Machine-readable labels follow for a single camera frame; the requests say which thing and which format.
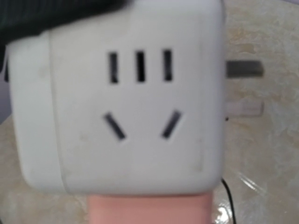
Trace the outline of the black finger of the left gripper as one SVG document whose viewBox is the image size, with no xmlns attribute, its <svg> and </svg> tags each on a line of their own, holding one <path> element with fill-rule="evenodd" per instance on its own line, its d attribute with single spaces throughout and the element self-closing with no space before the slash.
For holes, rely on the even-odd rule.
<svg viewBox="0 0 299 224">
<path fill-rule="evenodd" d="M 0 70 L 5 47 L 13 41 L 81 19 L 121 10 L 132 0 L 2 0 L 0 2 Z"/>
</svg>

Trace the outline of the white cube socket adapter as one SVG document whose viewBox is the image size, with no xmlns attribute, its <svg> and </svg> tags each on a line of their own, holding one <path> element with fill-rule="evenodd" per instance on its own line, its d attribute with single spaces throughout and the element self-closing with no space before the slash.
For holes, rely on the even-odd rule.
<svg viewBox="0 0 299 224">
<path fill-rule="evenodd" d="M 263 113 L 226 99 L 222 0 L 133 0 L 6 46 L 21 173 L 40 191 L 196 195 L 223 173 L 225 121 Z"/>
</svg>

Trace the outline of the pink charger plug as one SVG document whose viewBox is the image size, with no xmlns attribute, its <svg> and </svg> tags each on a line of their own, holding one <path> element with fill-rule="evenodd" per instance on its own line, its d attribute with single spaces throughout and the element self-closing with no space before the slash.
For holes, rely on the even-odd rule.
<svg viewBox="0 0 299 224">
<path fill-rule="evenodd" d="M 195 196 L 87 198 L 90 224 L 210 224 L 213 192 Z"/>
</svg>

